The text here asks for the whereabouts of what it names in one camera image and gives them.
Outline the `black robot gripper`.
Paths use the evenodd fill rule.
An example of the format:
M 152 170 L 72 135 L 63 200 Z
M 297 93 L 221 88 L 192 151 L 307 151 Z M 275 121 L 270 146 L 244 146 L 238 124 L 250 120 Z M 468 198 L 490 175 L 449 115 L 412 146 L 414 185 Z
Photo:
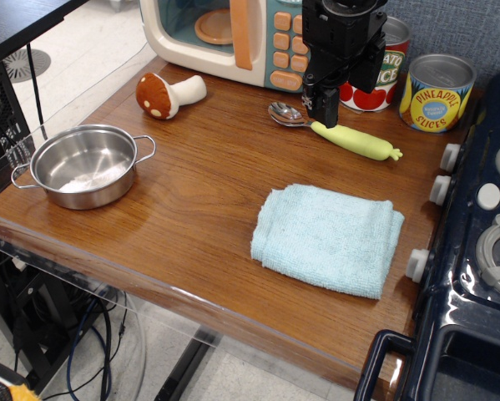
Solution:
M 302 38 L 311 56 L 303 77 L 308 116 L 333 128 L 345 82 L 370 93 L 386 52 L 384 1 L 304 1 Z

